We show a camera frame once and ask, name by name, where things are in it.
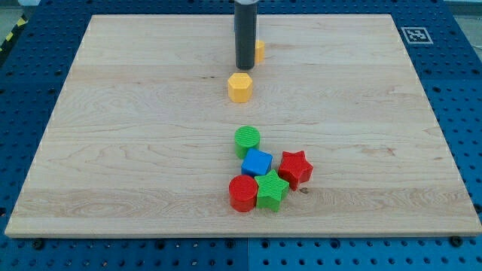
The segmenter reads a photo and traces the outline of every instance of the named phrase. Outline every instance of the star-shaped block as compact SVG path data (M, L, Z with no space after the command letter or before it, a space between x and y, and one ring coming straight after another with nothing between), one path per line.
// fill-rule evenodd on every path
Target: star-shaped block
M304 151L289 153L283 151L281 165L279 165L279 177L289 182L289 187L296 190L300 183L309 181L313 166L308 163Z
M250 148L241 165L241 174L252 177L266 175L271 169L272 161L273 155Z
M266 175L256 176L255 180L258 183L256 207L279 211L279 204L288 194L289 183L282 180L274 169Z

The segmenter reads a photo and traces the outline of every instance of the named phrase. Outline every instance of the wood grain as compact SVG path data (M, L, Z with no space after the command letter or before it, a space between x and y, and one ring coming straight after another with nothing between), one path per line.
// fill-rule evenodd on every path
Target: wood grain
M10 237L477 235L480 221L388 15L260 16L265 61L235 104L230 16L93 16ZM234 211L233 134L305 150L280 211Z

